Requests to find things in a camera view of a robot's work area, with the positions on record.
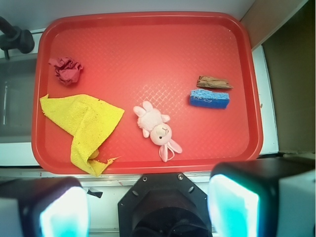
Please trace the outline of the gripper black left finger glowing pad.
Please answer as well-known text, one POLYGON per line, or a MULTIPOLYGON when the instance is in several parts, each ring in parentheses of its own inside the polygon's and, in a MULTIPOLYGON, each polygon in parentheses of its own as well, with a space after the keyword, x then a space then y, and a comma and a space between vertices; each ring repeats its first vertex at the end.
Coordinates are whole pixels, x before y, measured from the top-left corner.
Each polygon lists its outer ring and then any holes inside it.
POLYGON ((0 183, 2 237, 87 237, 87 193, 74 177, 0 183))

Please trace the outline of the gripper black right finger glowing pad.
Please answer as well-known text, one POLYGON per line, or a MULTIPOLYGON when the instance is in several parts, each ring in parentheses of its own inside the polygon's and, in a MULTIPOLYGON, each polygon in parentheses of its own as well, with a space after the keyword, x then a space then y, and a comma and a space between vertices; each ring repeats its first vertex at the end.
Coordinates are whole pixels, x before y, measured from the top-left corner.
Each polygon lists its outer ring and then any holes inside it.
POLYGON ((211 171, 207 204, 221 237, 313 237, 315 161, 273 157, 219 163, 211 171))

